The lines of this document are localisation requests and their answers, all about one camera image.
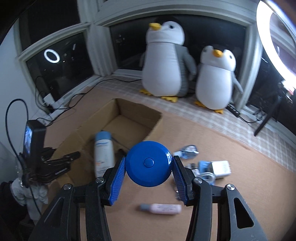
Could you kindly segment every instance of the gray cap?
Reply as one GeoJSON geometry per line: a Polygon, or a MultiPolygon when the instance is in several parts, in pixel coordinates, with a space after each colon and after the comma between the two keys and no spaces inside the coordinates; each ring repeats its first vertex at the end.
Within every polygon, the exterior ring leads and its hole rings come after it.
{"type": "Polygon", "coordinates": [[[150,209],[150,204],[142,203],[142,204],[140,205],[140,209],[141,209],[141,211],[149,211],[149,209],[150,209]]]}

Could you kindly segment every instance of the small penguin plush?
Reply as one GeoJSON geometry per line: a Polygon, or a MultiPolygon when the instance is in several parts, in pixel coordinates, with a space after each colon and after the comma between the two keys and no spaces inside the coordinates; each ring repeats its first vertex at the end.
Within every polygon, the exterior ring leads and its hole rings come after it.
{"type": "Polygon", "coordinates": [[[177,102],[189,89],[188,72],[196,76],[193,57],[183,45],[182,27],[173,21],[150,23],[146,34],[147,48],[141,57],[144,62],[140,92],[177,102]]]}
{"type": "Polygon", "coordinates": [[[243,93],[242,86],[234,75],[235,57],[227,49],[222,52],[206,46],[202,50],[200,62],[195,90],[198,100],[195,104],[223,114],[223,109],[231,100],[233,85],[243,93]]]}

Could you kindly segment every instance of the gloved hand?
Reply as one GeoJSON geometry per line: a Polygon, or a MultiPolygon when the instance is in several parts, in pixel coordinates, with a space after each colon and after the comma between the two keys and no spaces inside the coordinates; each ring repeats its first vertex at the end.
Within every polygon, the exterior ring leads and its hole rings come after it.
{"type": "MultiPolygon", "coordinates": [[[[12,195],[15,200],[22,206],[27,205],[28,213],[30,218],[37,223],[40,219],[40,214],[35,206],[30,188],[21,187],[19,179],[15,179],[10,186],[12,195]]],[[[46,185],[31,186],[33,191],[33,196],[36,204],[41,211],[43,204],[48,204],[47,191],[48,187],[46,185]]]]}

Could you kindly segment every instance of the penguin beak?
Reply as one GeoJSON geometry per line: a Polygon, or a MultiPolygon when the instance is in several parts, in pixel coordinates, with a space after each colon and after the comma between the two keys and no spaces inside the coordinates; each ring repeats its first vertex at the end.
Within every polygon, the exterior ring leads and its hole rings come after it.
{"type": "Polygon", "coordinates": [[[223,52],[218,50],[218,49],[214,49],[213,50],[213,55],[217,58],[221,58],[223,56],[223,52]]]}
{"type": "Polygon", "coordinates": [[[159,23],[150,23],[149,27],[155,31],[155,30],[160,30],[161,25],[159,23]]]}

